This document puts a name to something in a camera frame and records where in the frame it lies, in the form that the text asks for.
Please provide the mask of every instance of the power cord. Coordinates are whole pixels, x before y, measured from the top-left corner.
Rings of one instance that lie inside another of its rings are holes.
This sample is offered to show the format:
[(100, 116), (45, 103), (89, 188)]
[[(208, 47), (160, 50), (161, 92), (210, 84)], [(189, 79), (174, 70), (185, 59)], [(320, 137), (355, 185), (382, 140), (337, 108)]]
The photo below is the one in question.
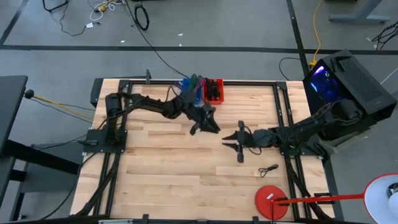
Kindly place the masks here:
[[(61, 17), (61, 19), (58, 21), (58, 22), (60, 23), (60, 25), (61, 25), (61, 31), (64, 32), (64, 33), (66, 33), (66, 34), (69, 34), (69, 36), (71, 36), (71, 37), (75, 37), (75, 36), (77, 36), (77, 35), (82, 35), (82, 34), (84, 33), (84, 31), (86, 30), (86, 25), (83, 27), (83, 30), (82, 30), (80, 33), (77, 33), (77, 34), (71, 34), (71, 33), (69, 33), (68, 31), (65, 31), (65, 30), (63, 29), (62, 20), (63, 20), (63, 18), (65, 18), (65, 12), (66, 12), (66, 10), (68, 9), (68, 6), (69, 6), (69, 4), (66, 4), (66, 6), (65, 6), (65, 8), (63, 9), (63, 12), (62, 12), (62, 17)], [(100, 25), (101, 23), (100, 23), (100, 22), (93, 22), (93, 24)]]
[(89, 116), (87, 116), (87, 115), (78, 113), (78, 112), (76, 112), (76, 111), (73, 111), (73, 110), (67, 108), (66, 106), (63, 106), (63, 105), (60, 104), (60, 103), (57, 103), (57, 102), (52, 101), (52, 100), (48, 100), (48, 99), (46, 99), (46, 98), (44, 98), (44, 97), (41, 97), (41, 96), (37, 96), (37, 95), (35, 95), (35, 92), (34, 92), (33, 90), (27, 90), (27, 91), (24, 93), (24, 97), (27, 98), (27, 99), (30, 99), (30, 100), (31, 100), (32, 98), (35, 98), (36, 100), (44, 101), (44, 102), (46, 102), (46, 103), (51, 103), (51, 104), (53, 104), (53, 105), (55, 105), (55, 106), (59, 106), (59, 107), (61, 107), (62, 109), (66, 110), (66, 111), (68, 111), (68, 112), (71, 112), (71, 113), (73, 113), (73, 114), (75, 114), (75, 115), (77, 115), (77, 116), (80, 116), (80, 117), (82, 117), (82, 118), (93, 119), (92, 117), (89, 117)]
[(54, 214), (55, 212), (57, 212), (57, 211), (60, 209), (60, 207), (68, 200), (69, 196), (70, 196), (70, 195), (72, 194), (72, 192), (73, 192), (73, 189), (75, 189), (75, 187), (77, 186), (78, 179), (79, 179), (78, 177), (79, 177), (79, 175), (80, 175), (81, 168), (83, 168), (83, 166), (86, 164), (86, 162), (89, 161), (95, 154), (96, 154), (96, 153), (93, 153), (89, 158), (87, 158), (84, 162), (82, 162), (82, 163), (80, 164), (80, 166), (79, 166), (79, 168), (78, 168), (78, 175), (76, 175), (75, 183), (73, 184), (73, 187), (70, 189), (70, 191), (69, 191), (67, 197), (65, 197), (65, 199), (61, 202), (61, 204), (60, 204), (56, 209), (54, 209), (54, 211), (50, 212), (48, 215), (44, 216), (44, 217), (41, 218), (40, 220), (45, 220), (46, 218), (48, 218), (48, 217), (50, 217), (51, 215), (53, 215), (53, 214)]
[(82, 106), (76, 106), (76, 105), (69, 105), (69, 104), (66, 104), (66, 103), (60, 103), (60, 105), (62, 105), (62, 106), (75, 107), (75, 108), (79, 108), (79, 109), (82, 109), (82, 110), (95, 111), (94, 109), (84, 108), (84, 107), (82, 107)]
[(58, 108), (55, 108), (55, 107), (53, 107), (53, 106), (45, 105), (44, 103), (42, 103), (42, 102), (40, 102), (40, 101), (38, 101), (38, 100), (34, 100), (34, 99), (30, 99), (30, 100), (32, 100), (32, 101), (34, 101), (34, 102), (36, 102), (36, 103), (39, 103), (39, 104), (41, 104), (41, 105), (43, 105), (43, 106), (52, 108), (52, 109), (54, 109), (54, 110), (56, 110), (56, 111), (59, 111), (59, 112), (61, 112), (61, 113), (66, 114), (66, 115), (69, 115), (69, 116), (71, 116), (71, 117), (77, 118), (77, 119), (79, 119), (79, 120), (81, 120), (81, 121), (84, 121), (84, 122), (87, 122), (87, 123), (90, 123), (90, 124), (91, 124), (91, 121), (87, 121), (87, 120), (85, 120), (85, 119), (83, 119), (83, 118), (79, 118), (78, 116), (75, 116), (75, 115), (73, 115), (73, 114), (69, 114), (69, 113), (64, 112), (64, 111), (62, 111), (62, 110), (60, 110), (60, 109), (58, 109)]
[[(126, 5), (127, 8), (129, 9), (130, 15), (132, 15), (131, 12), (131, 8), (129, 5), (129, 1), (126, 1)], [(136, 19), (132, 16), (131, 17), (132, 20), (134, 21), (135, 25), (138, 26), (138, 23), (136, 21)], [(161, 59), (161, 61), (163, 61), (163, 63), (165, 63), (169, 68), (171, 68), (172, 70), (174, 70), (175, 72), (177, 72), (178, 74), (182, 75), (185, 78), (189, 78), (188, 76), (184, 75), (182, 72), (178, 71), (177, 69), (173, 68), (172, 66), (170, 66), (165, 60), (163, 60), (163, 58), (159, 55), (159, 53), (157, 53), (156, 49), (149, 43), (149, 41), (145, 38), (144, 34), (142, 33), (140, 27), (138, 28), (138, 31), (140, 32), (141, 36), (144, 38), (144, 40), (148, 43), (149, 47), (151, 47), (151, 49), (155, 52), (155, 54)]]
[(278, 169), (279, 165), (278, 164), (274, 164), (270, 167), (267, 168), (260, 168), (259, 172), (260, 172), (260, 176), (261, 177), (265, 177), (268, 173), (268, 171), (274, 170), (274, 169)]
[(48, 147), (37, 147), (37, 146), (33, 145), (32, 148), (37, 149), (38, 151), (43, 151), (44, 149), (51, 149), (51, 148), (53, 148), (53, 147), (64, 146), (64, 145), (66, 145), (66, 144), (68, 144), (68, 143), (71, 143), (71, 142), (73, 142), (73, 141), (76, 141), (76, 140), (78, 140), (78, 139), (81, 139), (82, 137), (85, 137), (86, 135), (87, 135), (87, 134), (84, 134), (84, 135), (82, 135), (82, 136), (79, 136), (79, 137), (74, 138), (74, 139), (72, 139), (72, 140), (69, 140), (69, 141), (67, 141), (67, 142), (60, 143), (60, 144), (55, 144), (55, 145), (53, 145), (53, 146), (48, 146)]
[[(391, 31), (387, 34), (384, 34), (385, 32), (387, 32), (391, 29), (393, 29), (393, 31)], [(377, 35), (377, 37), (373, 38), (372, 42), (377, 41), (376, 50), (381, 50), (381, 49), (383, 49), (384, 45), (387, 42), (389, 42), (392, 38), (394, 38), (397, 35), (398, 35), (398, 21), (395, 24), (384, 28), (384, 30), (379, 35)]]
[[(139, 19), (138, 19), (138, 17), (137, 17), (137, 11), (138, 11), (138, 9), (142, 9), (142, 11), (144, 12), (144, 15), (145, 15), (145, 18), (146, 18), (146, 21), (147, 21), (147, 25), (146, 25), (145, 27), (143, 27), (143, 26), (141, 25), (141, 23), (139, 22)], [(141, 3), (140, 3), (140, 4), (136, 4), (136, 6), (134, 6), (134, 15), (135, 15), (135, 17), (136, 17), (136, 21), (137, 21), (138, 27), (139, 27), (140, 29), (142, 29), (143, 31), (147, 30), (147, 29), (149, 28), (149, 16), (148, 16), (147, 10), (144, 8), (144, 5), (142, 4), (142, 0), (141, 0)]]
[[(115, 10), (115, 5), (121, 5), (122, 3), (119, 2), (117, 3), (115, 0), (104, 0), (103, 2), (97, 4), (96, 6), (92, 6), (90, 4), (90, 2), (88, 2), (88, 4), (90, 5), (90, 7), (93, 9), (91, 14), (90, 14), (90, 20), (91, 21), (98, 21), (100, 19), (102, 19), (104, 17), (104, 11), (106, 9), (109, 9), (110, 11), (114, 11)], [(101, 16), (97, 19), (93, 19), (93, 14), (94, 12), (99, 12), (101, 14)]]
[(285, 60), (285, 59), (299, 60), (299, 61), (301, 61), (305, 66), (308, 66), (307, 63), (305, 63), (303, 60), (301, 60), (301, 59), (299, 59), (299, 58), (293, 58), (293, 57), (284, 57), (284, 58), (282, 58), (282, 59), (279, 61), (279, 71), (280, 71), (280, 73), (283, 75), (283, 77), (286, 78), (287, 81), (290, 81), (290, 80), (285, 76), (285, 74), (282, 72), (282, 69), (281, 69), (281, 67), (280, 67), (282, 61)]
[(312, 18), (313, 31), (314, 31), (315, 37), (317, 38), (317, 41), (318, 41), (318, 48), (317, 48), (317, 51), (315, 52), (315, 54), (313, 55), (312, 62), (310, 62), (311, 67), (314, 67), (317, 64), (317, 55), (318, 55), (319, 50), (321, 49), (321, 40), (319, 39), (319, 36), (318, 36), (317, 24), (316, 24), (318, 9), (319, 9), (319, 6), (321, 5), (321, 2), (322, 2), (322, 0), (318, 1), (318, 6), (315, 9), (315, 12), (313, 13), (313, 18)]

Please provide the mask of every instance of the wooden table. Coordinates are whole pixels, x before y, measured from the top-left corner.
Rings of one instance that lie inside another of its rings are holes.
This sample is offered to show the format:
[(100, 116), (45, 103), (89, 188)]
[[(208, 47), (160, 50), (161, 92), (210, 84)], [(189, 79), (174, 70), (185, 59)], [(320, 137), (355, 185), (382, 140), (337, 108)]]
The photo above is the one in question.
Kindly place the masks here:
[[(106, 117), (104, 98), (117, 92), (119, 80), (104, 80), (95, 113), (93, 128)], [(168, 85), (134, 85), (133, 93), (165, 100)], [(287, 82), (295, 122), (310, 116), (302, 82)], [(287, 115), (281, 91), (282, 112)], [(222, 137), (238, 129), (243, 120), (251, 130), (278, 126), (275, 98), (269, 86), (224, 86), (224, 103), (216, 105), (215, 120), (219, 134), (191, 136), (193, 121), (182, 114), (175, 120), (161, 114), (134, 110), (127, 119), (126, 151), (121, 156), (114, 193), (112, 218), (265, 220), (254, 204), (257, 190), (264, 185), (281, 188), (288, 197), (289, 186), (284, 158), (277, 148), (260, 156), (244, 152), (245, 161), (236, 161), (236, 153), (223, 146)], [(103, 154), (95, 155), (81, 170), (71, 214), (79, 211), (98, 186)], [(315, 156), (302, 156), (308, 191), (328, 192), (322, 161)], [(258, 168), (278, 164), (265, 178)], [(102, 200), (104, 213), (107, 189)], [(331, 205), (321, 205), (333, 216)], [(293, 220), (291, 206), (283, 220)]]

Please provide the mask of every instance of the yellow cable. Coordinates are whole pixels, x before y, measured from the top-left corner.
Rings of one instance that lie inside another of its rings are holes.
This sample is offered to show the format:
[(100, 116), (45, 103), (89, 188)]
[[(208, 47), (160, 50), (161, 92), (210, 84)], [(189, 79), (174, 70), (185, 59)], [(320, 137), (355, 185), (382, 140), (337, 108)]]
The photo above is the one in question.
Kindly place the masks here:
[(318, 32), (317, 32), (317, 25), (316, 25), (316, 18), (317, 18), (318, 9), (319, 9), (319, 6), (321, 5), (321, 2), (322, 2), (322, 0), (319, 0), (318, 6), (315, 9), (315, 12), (313, 13), (313, 19), (312, 19), (313, 31), (315, 32), (315, 37), (317, 37), (317, 40), (318, 40), (318, 49), (315, 52), (315, 54), (313, 55), (313, 60), (310, 63), (310, 66), (315, 66), (317, 64), (318, 51), (321, 49), (321, 40), (319, 39)]
[(33, 98), (36, 98), (36, 99), (38, 99), (38, 100), (41, 100), (41, 101), (44, 101), (44, 102), (47, 102), (47, 103), (52, 103), (52, 104), (54, 104), (54, 105), (56, 105), (56, 106), (61, 107), (61, 108), (64, 109), (64, 110), (67, 110), (67, 111), (69, 111), (69, 112), (71, 112), (71, 113), (77, 115), (77, 116), (81, 116), (82, 118), (93, 119), (93, 118), (91, 118), (91, 117), (89, 117), (89, 116), (86, 116), (86, 115), (84, 115), (84, 114), (77, 113), (76, 111), (73, 111), (73, 110), (67, 108), (66, 106), (62, 106), (61, 104), (59, 104), (59, 103), (57, 103), (57, 102), (54, 102), (54, 101), (52, 101), (52, 100), (48, 100), (48, 99), (42, 98), (42, 97), (40, 97), (40, 96), (33, 96)]

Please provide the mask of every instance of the cable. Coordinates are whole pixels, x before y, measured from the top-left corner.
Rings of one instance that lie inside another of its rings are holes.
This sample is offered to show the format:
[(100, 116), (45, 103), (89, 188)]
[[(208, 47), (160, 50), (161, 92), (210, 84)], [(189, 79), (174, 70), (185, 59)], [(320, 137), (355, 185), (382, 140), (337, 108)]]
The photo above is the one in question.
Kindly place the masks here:
[(46, 99), (46, 98), (44, 98), (44, 97), (34, 95), (34, 96), (32, 96), (32, 98), (35, 98), (35, 99), (44, 101), (44, 102), (46, 102), (46, 103), (51, 103), (51, 104), (54, 104), (54, 105), (56, 105), (56, 106), (59, 106), (59, 107), (61, 107), (62, 109), (66, 110), (66, 111), (69, 111), (69, 112), (71, 112), (71, 113), (73, 113), (73, 114), (75, 114), (75, 115), (77, 115), (77, 116), (81, 116), (82, 118), (93, 119), (93, 118), (91, 118), (91, 117), (89, 117), (89, 116), (86, 116), (86, 115), (84, 115), (84, 114), (81, 114), (81, 113), (78, 113), (78, 112), (76, 112), (76, 111), (73, 111), (73, 110), (67, 108), (66, 106), (61, 105), (60, 103), (57, 103), (57, 102), (52, 101), (52, 100), (48, 100), (48, 99)]
[(67, 197), (65, 197), (65, 199), (63, 199), (63, 201), (61, 202), (61, 204), (60, 204), (56, 209), (54, 209), (54, 211), (50, 212), (48, 215), (44, 216), (44, 217), (41, 218), (40, 220), (45, 220), (46, 218), (48, 218), (48, 217), (50, 217), (51, 215), (53, 215), (53, 214), (54, 214), (55, 212), (57, 212), (58, 209), (60, 209), (60, 207), (68, 200), (69, 196), (70, 196), (70, 195), (72, 194), (72, 192), (73, 192), (73, 189), (77, 186), (77, 183), (78, 183), (78, 176), (80, 175), (81, 168), (82, 168), (82, 167), (85, 165), (85, 163), (86, 163), (87, 161), (89, 161), (95, 154), (97, 154), (97, 153), (93, 153), (89, 158), (87, 158), (84, 162), (82, 162), (82, 163), (80, 164), (80, 166), (79, 166), (79, 168), (78, 168), (78, 172), (77, 172), (78, 175), (76, 175), (75, 183), (73, 184), (73, 187), (70, 189), (70, 191), (69, 191)]
[[(129, 5), (129, 1), (126, 1), (126, 5), (127, 5), (127, 7), (129, 8), (130, 15), (132, 15), (131, 8), (130, 8), (130, 5)], [(134, 18), (134, 17), (131, 17), (131, 18), (132, 18), (132, 20), (134, 21), (135, 25), (138, 26), (138, 23), (137, 23), (137, 21), (135, 20), (135, 18)], [(141, 36), (144, 38), (144, 40), (148, 43), (149, 47), (151, 47), (151, 49), (155, 52), (155, 54), (161, 59), (161, 61), (163, 61), (163, 63), (165, 63), (169, 68), (171, 68), (172, 70), (174, 70), (174, 71), (177, 72), (178, 74), (184, 76), (185, 78), (189, 78), (188, 76), (184, 75), (182, 72), (180, 72), (180, 71), (178, 71), (177, 69), (171, 67), (167, 62), (165, 62), (165, 60), (163, 60), (163, 58), (159, 55), (159, 53), (157, 53), (157, 51), (155, 50), (155, 48), (154, 48), (154, 47), (149, 43), (149, 41), (145, 38), (145, 36), (144, 36), (144, 34), (142, 33), (142, 31), (141, 31), (140, 28), (138, 28), (138, 31), (140, 32), (140, 34), (141, 34)]]
[(267, 175), (268, 171), (277, 169), (278, 167), (279, 167), (278, 164), (274, 164), (274, 165), (272, 165), (272, 166), (270, 166), (270, 167), (267, 167), (267, 168), (260, 168), (260, 169), (259, 169), (260, 176), (261, 176), (261, 177), (265, 177), (265, 176)]
[(84, 108), (84, 107), (82, 107), (82, 106), (77, 106), (77, 105), (68, 105), (68, 104), (66, 104), (66, 103), (60, 103), (60, 105), (62, 105), (62, 106), (76, 107), (76, 108), (80, 108), (80, 109), (82, 109), (82, 110), (95, 111), (94, 109)]
[[(98, 21), (98, 20), (102, 19), (102, 17), (104, 16), (104, 11), (106, 10), (106, 8), (108, 8), (110, 11), (114, 11), (115, 10), (115, 5), (120, 5), (120, 4), (122, 4), (122, 3), (121, 2), (117, 3), (117, 2), (115, 2), (115, 0), (104, 0), (103, 2), (97, 4), (94, 7), (92, 5), (90, 5), (90, 7), (93, 9), (91, 11), (91, 14), (90, 14), (90, 20), (91, 21)], [(93, 19), (93, 13), (94, 12), (101, 13), (101, 16), (99, 18), (97, 18), (97, 19)]]
[(318, 41), (318, 48), (317, 48), (317, 51), (316, 51), (315, 54), (313, 55), (313, 60), (312, 60), (312, 62), (310, 63), (310, 66), (313, 66), (313, 67), (317, 64), (317, 55), (318, 55), (318, 51), (321, 49), (321, 40), (319, 39), (319, 36), (318, 36), (317, 24), (316, 24), (316, 18), (317, 18), (317, 14), (318, 14), (318, 9), (319, 9), (319, 6), (321, 5), (321, 2), (322, 2), (322, 0), (319, 0), (318, 6), (317, 6), (317, 8), (315, 9), (315, 12), (313, 13), (313, 19), (312, 19), (313, 31), (314, 31), (315, 37), (317, 38), (317, 41)]
[(84, 137), (84, 136), (86, 136), (86, 135), (87, 135), (87, 134), (84, 134), (84, 135), (82, 135), (82, 136), (79, 136), (79, 137), (74, 138), (74, 139), (72, 139), (72, 140), (69, 140), (69, 141), (67, 141), (67, 142), (60, 143), (60, 144), (55, 144), (55, 145), (53, 145), (53, 146), (48, 146), (48, 147), (36, 147), (36, 146), (33, 145), (32, 148), (38, 149), (39, 151), (43, 151), (44, 149), (51, 149), (51, 148), (53, 148), (53, 147), (59, 147), (59, 146), (66, 145), (66, 144), (71, 143), (71, 142), (73, 142), (73, 141), (76, 141), (77, 139), (80, 139), (80, 138), (82, 138), (82, 137)]
[(69, 5), (69, 4), (67, 4), (67, 5), (65, 6), (65, 8), (63, 9), (62, 17), (61, 17), (61, 19), (58, 21), (58, 22), (60, 23), (60, 25), (61, 25), (61, 31), (64, 32), (64, 33), (66, 33), (66, 34), (69, 34), (71, 37), (74, 37), (74, 36), (77, 36), (77, 35), (81, 35), (81, 34), (83, 34), (84, 31), (86, 30), (86, 25), (83, 27), (83, 30), (82, 30), (80, 33), (77, 33), (77, 34), (71, 34), (71, 33), (69, 33), (68, 31), (65, 31), (65, 30), (63, 29), (62, 20), (63, 20), (63, 18), (65, 18), (65, 11), (68, 9), (68, 5)]
[(301, 60), (301, 59), (299, 59), (299, 58), (293, 58), (293, 57), (284, 57), (284, 58), (282, 58), (282, 59), (279, 61), (279, 71), (280, 71), (280, 73), (282, 74), (282, 76), (286, 78), (287, 81), (290, 81), (290, 80), (285, 76), (285, 74), (282, 72), (282, 68), (280, 67), (282, 61), (285, 60), (285, 59), (299, 60), (299, 61), (301, 61), (305, 66), (308, 66), (307, 63), (305, 63), (303, 60)]
[[(388, 34), (384, 34), (385, 32), (387, 32), (387, 31), (389, 31), (391, 29), (394, 29), (394, 30), (391, 31)], [(398, 21), (395, 24), (384, 28), (384, 30), (379, 35), (377, 35), (377, 37), (373, 38), (372, 42), (377, 41), (376, 50), (381, 50), (381, 49), (383, 49), (384, 45), (387, 42), (389, 42), (392, 38), (394, 38), (397, 35), (398, 35)]]
[(170, 89), (173, 90), (173, 93), (174, 93), (175, 96), (178, 96), (178, 94), (176, 94), (176, 92), (175, 92), (173, 86), (169, 86), (169, 89), (167, 89), (167, 95), (166, 95), (166, 100), (165, 100), (165, 102), (167, 102), (167, 100), (169, 99)]
[(389, 79), (391, 77), (392, 74), (394, 74), (396, 71), (398, 71), (398, 68), (396, 68), (394, 71), (392, 71), (390, 73), (390, 75), (388, 75), (383, 81), (380, 82), (380, 85), (383, 84), (387, 79)]
[[(245, 126), (244, 128), (246, 128), (250, 133), (250, 140), (248, 142), (245, 142), (244, 144), (253, 144), (254, 143), (253, 133), (251, 132), (249, 127)], [(257, 156), (261, 155), (261, 153), (262, 153), (261, 147), (258, 147), (258, 149), (259, 149), (259, 152), (254, 152), (250, 147), (248, 147), (248, 150)]]
[(66, 112), (64, 112), (64, 111), (62, 111), (62, 110), (60, 110), (60, 109), (57, 109), (57, 108), (55, 108), (55, 107), (53, 107), (53, 106), (45, 105), (44, 103), (42, 103), (42, 102), (40, 102), (40, 101), (37, 101), (37, 100), (34, 100), (34, 99), (30, 99), (30, 100), (32, 100), (32, 101), (34, 101), (34, 102), (36, 102), (36, 103), (40, 103), (40, 104), (43, 105), (43, 106), (47, 106), (47, 107), (53, 108), (53, 109), (55, 109), (55, 110), (57, 110), (57, 111), (59, 111), (59, 112), (61, 112), (61, 113), (64, 113), (64, 114), (66, 114), (66, 115), (72, 116), (72, 117), (74, 117), (74, 118), (77, 118), (77, 119), (79, 119), (79, 120), (82, 120), (82, 121), (85, 121), (85, 122), (91, 124), (91, 121), (87, 121), (87, 120), (85, 120), (85, 119), (83, 119), (83, 118), (79, 118), (78, 116), (75, 116), (75, 115), (72, 115), (72, 114), (68, 114), (68, 113), (66, 113)]
[[(145, 27), (143, 27), (141, 25), (141, 23), (139, 22), (139, 20), (138, 20), (138, 17), (137, 17), (137, 10), (138, 9), (142, 9), (142, 11), (144, 12), (145, 18), (147, 20), (147, 25)], [(137, 21), (138, 27), (140, 29), (142, 29), (143, 31), (147, 30), (149, 28), (149, 16), (148, 16), (147, 10), (144, 8), (144, 5), (142, 4), (142, 1), (141, 1), (141, 4), (136, 4), (136, 6), (134, 7), (134, 15), (136, 17), (136, 21)]]

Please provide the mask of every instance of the black computer case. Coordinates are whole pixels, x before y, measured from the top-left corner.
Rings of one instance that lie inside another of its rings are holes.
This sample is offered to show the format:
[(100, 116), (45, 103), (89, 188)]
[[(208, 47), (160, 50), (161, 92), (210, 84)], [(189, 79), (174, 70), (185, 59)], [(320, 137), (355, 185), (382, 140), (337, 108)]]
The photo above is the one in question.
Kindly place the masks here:
[(311, 114), (323, 105), (344, 98), (353, 100), (364, 111), (360, 122), (348, 127), (326, 128), (319, 133), (324, 140), (334, 140), (362, 132), (378, 121), (389, 118), (397, 104), (379, 82), (348, 50), (318, 61), (303, 80)]

